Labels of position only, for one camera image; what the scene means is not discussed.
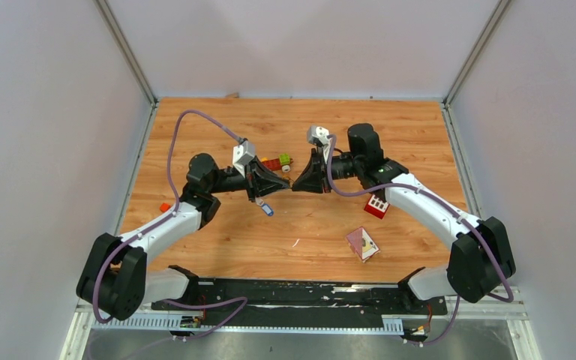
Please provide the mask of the silver key with blue tag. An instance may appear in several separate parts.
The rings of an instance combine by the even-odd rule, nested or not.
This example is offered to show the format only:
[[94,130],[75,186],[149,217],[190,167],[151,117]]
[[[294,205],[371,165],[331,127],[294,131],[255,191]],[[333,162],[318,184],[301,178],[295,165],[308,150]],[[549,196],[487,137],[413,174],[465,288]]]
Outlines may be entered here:
[[265,215],[269,217],[274,215],[275,212],[273,208],[268,203],[266,203],[262,198],[259,197],[256,198],[255,203],[262,209]]

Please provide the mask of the gold S-shaped carabiner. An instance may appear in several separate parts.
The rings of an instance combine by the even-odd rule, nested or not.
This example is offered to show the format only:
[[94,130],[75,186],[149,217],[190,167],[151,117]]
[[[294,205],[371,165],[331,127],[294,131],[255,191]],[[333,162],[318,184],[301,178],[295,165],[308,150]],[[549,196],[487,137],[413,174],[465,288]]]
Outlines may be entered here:
[[287,183],[287,189],[291,190],[292,185],[293,185],[293,180],[288,175],[283,176],[282,179]]

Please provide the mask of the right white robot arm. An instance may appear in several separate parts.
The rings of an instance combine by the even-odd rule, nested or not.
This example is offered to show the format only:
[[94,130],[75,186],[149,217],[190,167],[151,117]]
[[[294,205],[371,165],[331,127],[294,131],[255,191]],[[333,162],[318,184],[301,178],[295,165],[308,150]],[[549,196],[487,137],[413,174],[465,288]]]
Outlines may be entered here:
[[398,302],[417,313],[429,299],[458,296],[476,303],[485,296],[512,302],[508,279],[516,272],[504,223],[482,220],[444,200],[424,186],[404,165],[384,155],[379,134],[368,123],[347,130],[348,151],[335,154],[337,137],[313,125],[307,141],[310,160],[292,185],[293,191],[342,197],[374,195],[377,200],[411,215],[450,250],[448,262],[413,271],[398,286]]

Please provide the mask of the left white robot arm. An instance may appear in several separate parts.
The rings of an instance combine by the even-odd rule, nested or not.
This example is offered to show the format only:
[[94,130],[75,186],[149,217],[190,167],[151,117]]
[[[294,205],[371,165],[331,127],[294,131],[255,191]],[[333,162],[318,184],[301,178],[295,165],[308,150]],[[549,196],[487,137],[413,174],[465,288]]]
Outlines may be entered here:
[[266,168],[258,157],[240,168],[221,169],[210,154],[197,154],[190,159],[186,179],[174,205],[160,216],[130,232],[105,232],[94,240],[76,295],[96,308],[98,322],[126,320],[140,305],[165,299],[182,310],[194,308],[200,290],[191,284],[189,271],[171,266],[149,273],[149,264],[213,220],[221,206],[217,193],[245,191],[256,202],[290,188],[288,180]]

